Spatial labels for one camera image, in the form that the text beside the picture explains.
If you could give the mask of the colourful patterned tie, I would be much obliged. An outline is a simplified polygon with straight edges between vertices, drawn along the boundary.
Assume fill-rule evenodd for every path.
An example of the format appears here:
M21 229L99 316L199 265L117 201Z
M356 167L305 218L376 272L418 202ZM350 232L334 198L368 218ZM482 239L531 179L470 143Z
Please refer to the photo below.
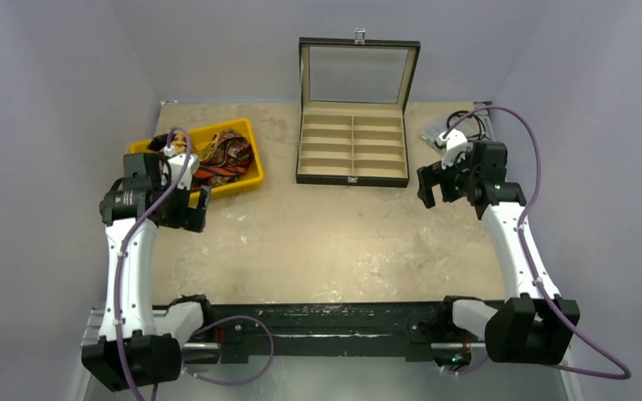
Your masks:
M254 159L250 141L234 129L225 129L213 135L211 142L200 153L201 163L218 165L228 159Z

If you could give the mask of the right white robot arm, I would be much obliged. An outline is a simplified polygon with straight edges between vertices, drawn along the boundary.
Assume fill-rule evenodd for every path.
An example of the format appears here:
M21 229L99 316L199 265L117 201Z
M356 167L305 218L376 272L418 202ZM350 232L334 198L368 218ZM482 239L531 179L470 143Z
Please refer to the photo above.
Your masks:
M418 169L418 196L426 208L435 206L435 186L442 200L466 199L486 228L502 270L505 302L498 308L472 298L449 298L451 308L436 317L437 332L455 340L468 331L486 344L496 363L558 365L572 331L549 307L572 323L580 311L562 298L542 264L526 222L520 222L527 200L522 187L508 182L507 147L503 143L452 138L440 146L441 160Z

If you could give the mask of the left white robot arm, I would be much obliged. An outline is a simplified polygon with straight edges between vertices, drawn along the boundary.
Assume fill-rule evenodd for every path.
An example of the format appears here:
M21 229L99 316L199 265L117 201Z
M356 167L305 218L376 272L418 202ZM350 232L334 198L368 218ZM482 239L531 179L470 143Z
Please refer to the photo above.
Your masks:
M123 166L99 203L108 284L97 333L81 347L84 367L113 392L177 379L187 340L204 342L216 330L203 295L178 298L159 317L151 301L160 227L200 233L205 226L207 197L189 205L197 156L127 154Z

